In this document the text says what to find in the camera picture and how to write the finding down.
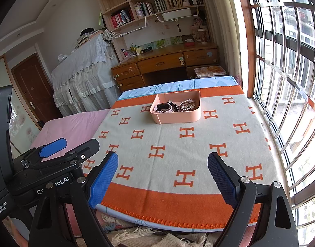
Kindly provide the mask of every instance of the window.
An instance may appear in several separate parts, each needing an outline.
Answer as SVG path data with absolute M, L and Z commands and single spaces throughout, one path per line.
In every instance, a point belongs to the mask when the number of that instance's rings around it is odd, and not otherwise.
M 309 0 L 251 1 L 257 42 L 254 100 L 270 124 L 288 192 L 295 196 L 315 181 L 315 11 Z M 265 2 L 280 6 L 257 5 Z M 307 245 L 315 236 L 315 197 L 297 206 L 299 243 Z

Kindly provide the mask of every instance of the screw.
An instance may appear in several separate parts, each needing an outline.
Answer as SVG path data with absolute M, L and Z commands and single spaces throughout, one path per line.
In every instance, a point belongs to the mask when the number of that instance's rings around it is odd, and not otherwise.
M 247 178 L 246 176 L 242 176 L 242 177 L 241 177 L 241 181 L 242 181 L 243 183 L 249 183 L 249 182 L 250 182 L 250 179 Z
M 81 177 L 77 178 L 77 183 L 82 184 L 84 182 L 85 182 L 85 177 L 84 176 L 81 176 Z
M 273 185 L 276 188 L 280 188 L 281 187 L 281 184 L 279 182 L 274 182 Z
M 46 184 L 45 187 L 48 188 L 48 189 L 50 189 L 50 188 L 53 187 L 53 183 L 52 183 L 52 182 L 49 182 L 49 183 Z

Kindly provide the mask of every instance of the wooden desk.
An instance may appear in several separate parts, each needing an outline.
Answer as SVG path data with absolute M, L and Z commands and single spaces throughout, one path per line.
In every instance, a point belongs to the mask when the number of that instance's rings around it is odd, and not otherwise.
M 170 45 L 130 58 L 113 67 L 121 91 L 195 78 L 194 68 L 219 64 L 217 45 Z

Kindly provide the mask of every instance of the brown door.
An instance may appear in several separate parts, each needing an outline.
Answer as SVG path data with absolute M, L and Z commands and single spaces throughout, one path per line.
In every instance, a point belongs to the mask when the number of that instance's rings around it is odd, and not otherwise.
M 39 120 L 61 118 L 62 115 L 53 100 L 53 90 L 43 72 L 36 54 L 30 56 L 12 69 L 12 73 L 23 92 L 29 108 Z

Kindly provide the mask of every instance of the pink storage tray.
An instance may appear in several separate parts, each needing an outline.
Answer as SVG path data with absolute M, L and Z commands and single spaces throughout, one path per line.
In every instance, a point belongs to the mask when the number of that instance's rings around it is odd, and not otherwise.
M 187 100 L 194 99 L 199 103 L 199 107 L 193 111 L 184 112 L 170 112 L 170 113 L 156 113 L 154 107 L 160 103 L 167 103 L 172 100 L 177 106 Z M 195 122 L 201 118 L 201 95 L 200 91 L 185 91 L 175 93 L 157 94 L 152 106 L 150 107 L 150 114 L 154 122 L 157 124 L 177 124 L 182 122 Z

